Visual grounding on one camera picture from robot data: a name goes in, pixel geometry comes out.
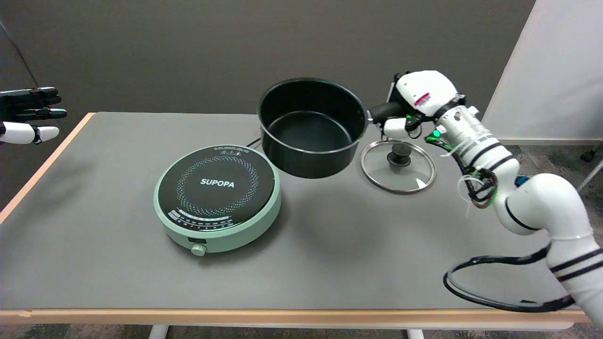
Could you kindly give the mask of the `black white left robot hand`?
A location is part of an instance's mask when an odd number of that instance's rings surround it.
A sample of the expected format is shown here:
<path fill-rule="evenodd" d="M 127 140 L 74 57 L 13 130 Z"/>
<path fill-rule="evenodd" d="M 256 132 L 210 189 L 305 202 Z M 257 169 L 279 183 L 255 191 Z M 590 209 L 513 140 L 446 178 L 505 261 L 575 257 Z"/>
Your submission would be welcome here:
<path fill-rule="evenodd" d="M 35 144 L 49 141 L 60 133 L 52 125 L 32 125 L 30 121 L 58 120 L 67 117 L 65 109 L 51 106 L 62 102 L 54 87 L 18 89 L 0 93 L 0 141 L 9 144 Z"/>

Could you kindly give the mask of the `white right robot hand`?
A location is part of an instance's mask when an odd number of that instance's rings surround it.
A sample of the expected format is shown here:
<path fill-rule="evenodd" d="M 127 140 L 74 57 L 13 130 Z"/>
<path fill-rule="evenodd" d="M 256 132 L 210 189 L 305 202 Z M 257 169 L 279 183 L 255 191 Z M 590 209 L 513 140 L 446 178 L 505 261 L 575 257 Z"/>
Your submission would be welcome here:
<path fill-rule="evenodd" d="M 386 99 L 386 116 L 377 125 L 383 139 L 416 139 L 422 134 L 422 124 L 435 124 L 458 106 L 466 106 L 465 95 L 439 71 L 398 73 Z"/>

